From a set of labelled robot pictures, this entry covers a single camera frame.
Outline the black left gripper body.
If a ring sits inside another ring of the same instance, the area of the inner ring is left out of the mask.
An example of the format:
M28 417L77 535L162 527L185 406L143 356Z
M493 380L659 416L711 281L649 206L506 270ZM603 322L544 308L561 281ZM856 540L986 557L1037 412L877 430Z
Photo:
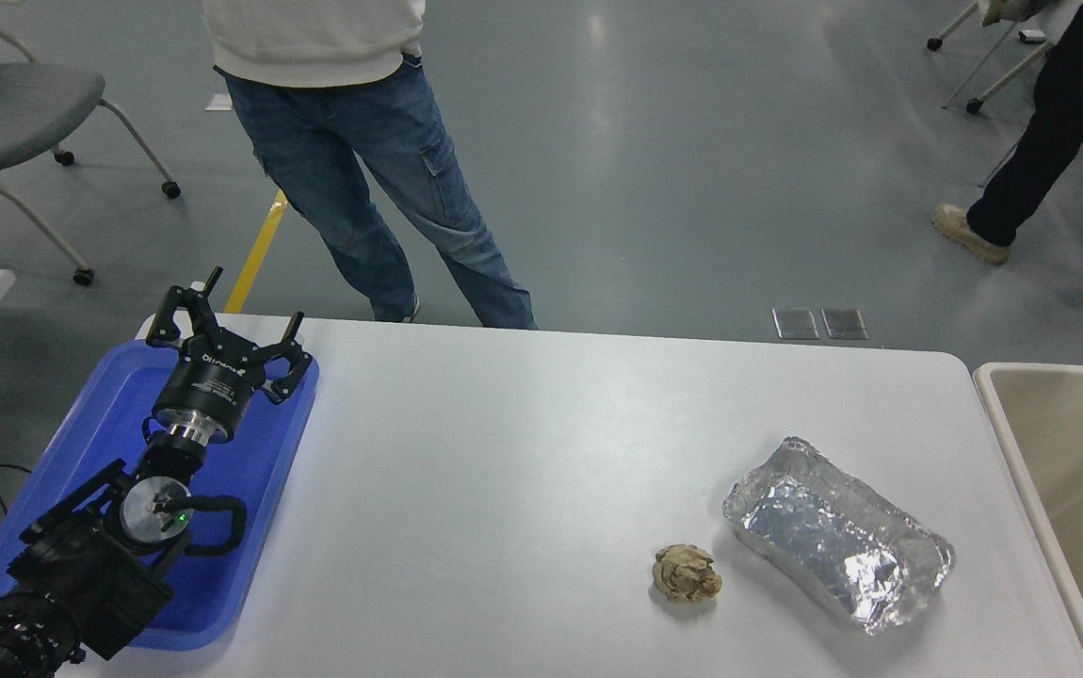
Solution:
M235 436L251 399L265 383L265 367L252 358L258 345L235 333L213 340L194 335L179 350L179 361L155 400L153 416L164 428L207 420L209 441L229 443Z

